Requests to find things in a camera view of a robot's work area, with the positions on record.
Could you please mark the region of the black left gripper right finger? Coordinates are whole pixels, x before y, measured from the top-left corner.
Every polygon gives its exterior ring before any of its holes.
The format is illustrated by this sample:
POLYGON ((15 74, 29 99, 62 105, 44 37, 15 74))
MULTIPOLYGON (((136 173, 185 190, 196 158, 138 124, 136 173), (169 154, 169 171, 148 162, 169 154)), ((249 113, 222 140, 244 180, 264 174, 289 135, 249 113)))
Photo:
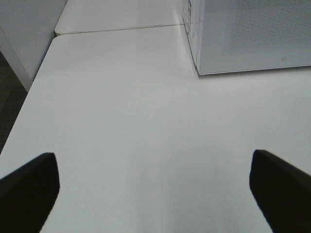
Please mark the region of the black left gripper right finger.
POLYGON ((311 231, 309 174, 269 151, 255 150, 249 186, 272 232, 311 231))

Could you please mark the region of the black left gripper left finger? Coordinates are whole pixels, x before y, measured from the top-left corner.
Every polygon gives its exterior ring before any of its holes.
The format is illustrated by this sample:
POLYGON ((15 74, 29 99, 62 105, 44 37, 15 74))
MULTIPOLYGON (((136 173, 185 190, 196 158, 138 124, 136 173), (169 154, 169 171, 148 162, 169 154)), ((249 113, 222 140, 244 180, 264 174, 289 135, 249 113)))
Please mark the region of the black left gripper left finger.
POLYGON ((38 233, 60 190, 54 153, 30 160, 0 180, 0 231, 38 233))

